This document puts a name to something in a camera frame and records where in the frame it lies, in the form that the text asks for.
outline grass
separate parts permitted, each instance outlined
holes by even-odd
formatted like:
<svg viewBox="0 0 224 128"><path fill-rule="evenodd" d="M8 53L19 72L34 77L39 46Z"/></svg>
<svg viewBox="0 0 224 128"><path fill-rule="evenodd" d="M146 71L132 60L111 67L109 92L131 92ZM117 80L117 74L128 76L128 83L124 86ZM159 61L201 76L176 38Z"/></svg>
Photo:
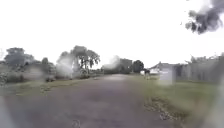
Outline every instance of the grass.
<svg viewBox="0 0 224 128"><path fill-rule="evenodd" d="M76 80L57 80L54 82L43 82L43 81L29 81L24 83L17 83L13 85L7 85L3 88L2 94L16 94L16 95L25 95L34 92L45 93L50 91L52 88L56 87L65 87L65 86L74 86L77 83L86 81L90 79L76 79Z"/></svg>
<svg viewBox="0 0 224 128"><path fill-rule="evenodd" d="M161 119L170 119L178 123L178 127L203 120L215 99L216 86L208 84L177 82L161 86L155 77L146 80L143 76L134 76L133 80L142 85L145 107L160 112Z"/></svg>

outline sky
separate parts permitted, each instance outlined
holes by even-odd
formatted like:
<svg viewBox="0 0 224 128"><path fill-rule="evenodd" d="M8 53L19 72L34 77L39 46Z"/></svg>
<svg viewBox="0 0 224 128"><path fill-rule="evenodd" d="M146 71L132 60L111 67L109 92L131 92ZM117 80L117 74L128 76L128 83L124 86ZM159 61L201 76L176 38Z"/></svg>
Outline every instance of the sky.
<svg viewBox="0 0 224 128"><path fill-rule="evenodd" d="M56 63L63 51L86 46L106 64L114 56L145 67L182 63L191 55L224 52L223 29L198 36L187 31L186 11L201 0L1 0L0 49L22 47Z"/></svg>

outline asphalt road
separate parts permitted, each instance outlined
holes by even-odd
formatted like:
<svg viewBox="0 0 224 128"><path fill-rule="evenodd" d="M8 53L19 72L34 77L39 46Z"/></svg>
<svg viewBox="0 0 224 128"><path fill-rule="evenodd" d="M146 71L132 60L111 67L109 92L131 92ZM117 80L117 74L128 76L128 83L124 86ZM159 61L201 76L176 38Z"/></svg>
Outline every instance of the asphalt road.
<svg viewBox="0 0 224 128"><path fill-rule="evenodd" d="M4 97L0 128L171 128L168 120L144 109L137 85L128 77L107 76L45 94Z"/></svg>

